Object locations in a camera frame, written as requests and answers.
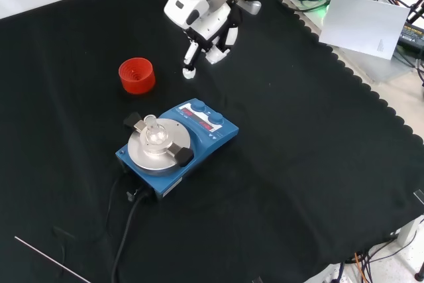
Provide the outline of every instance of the white card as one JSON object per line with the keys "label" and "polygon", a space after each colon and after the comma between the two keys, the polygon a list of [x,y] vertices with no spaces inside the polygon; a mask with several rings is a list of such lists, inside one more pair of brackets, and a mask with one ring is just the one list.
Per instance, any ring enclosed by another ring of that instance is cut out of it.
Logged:
{"label": "white card", "polygon": [[373,0],[331,0],[319,42],[390,60],[408,15]]}

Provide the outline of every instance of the orange cable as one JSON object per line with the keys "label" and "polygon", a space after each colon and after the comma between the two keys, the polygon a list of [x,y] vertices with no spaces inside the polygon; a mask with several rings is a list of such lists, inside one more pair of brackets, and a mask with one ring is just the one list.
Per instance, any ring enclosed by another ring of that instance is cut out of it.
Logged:
{"label": "orange cable", "polygon": [[364,279],[365,283],[368,283],[368,281],[365,278],[365,275],[364,275],[363,271],[361,270],[361,268],[359,266],[358,256],[356,255],[356,252],[355,252],[355,260],[356,260],[356,266],[358,267],[358,270],[360,272],[360,275],[362,275],[362,278]]}

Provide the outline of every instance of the black cloth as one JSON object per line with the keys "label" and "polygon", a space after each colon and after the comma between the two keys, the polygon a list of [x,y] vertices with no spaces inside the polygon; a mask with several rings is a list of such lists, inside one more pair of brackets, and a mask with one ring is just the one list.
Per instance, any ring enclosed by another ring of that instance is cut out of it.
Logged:
{"label": "black cloth", "polygon": [[[58,269],[13,239],[108,282],[130,209],[115,152],[131,112],[199,98],[240,128],[163,201],[136,213],[121,282],[303,282],[422,213],[423,141],[276,0],[244,14],[217,65],[182,76],[189,42],[167,0],[65,0],[0,21],[0,281],[53,282]],[[148,58],[156,87],[121,88],[118,67]],[[63,282],[79,282],[65,274]]]}

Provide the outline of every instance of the black clamp pad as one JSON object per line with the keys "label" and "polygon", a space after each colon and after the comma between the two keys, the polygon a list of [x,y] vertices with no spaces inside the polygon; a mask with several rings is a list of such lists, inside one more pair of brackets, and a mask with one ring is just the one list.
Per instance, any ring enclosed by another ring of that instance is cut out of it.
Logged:
{"label": "black clamp pad", "polygon": [[183,147],[176,154],[175,159],[180,167],[186,167],[194,158],[194,151]]}
{"label": "black clamp pad", "polygon": [[143,118],[137,112],[131,113],[125,120],[124,126],[134,130],[134,125],[136,125],[139,121],[143,120]]}

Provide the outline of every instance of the digital display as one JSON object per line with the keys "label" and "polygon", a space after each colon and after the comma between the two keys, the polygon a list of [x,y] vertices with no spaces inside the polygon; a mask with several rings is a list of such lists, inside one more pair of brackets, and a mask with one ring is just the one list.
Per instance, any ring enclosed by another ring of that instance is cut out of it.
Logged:
{"label": "digital display", "polygon": [[209,123],[206,123],[203,119],[201,119],[200,117],[198,117],[196,114],[194,114],[189,109],[186,109],[184,107],[181,110],[183,111],[184,114],[186,114],[187,116],[190,116],[190,118],[192,118],[193,120],[195,120],[196,122],[198,122],[201,126],[203,126],[208,131],[212,131],[213,130],[213,127]]}

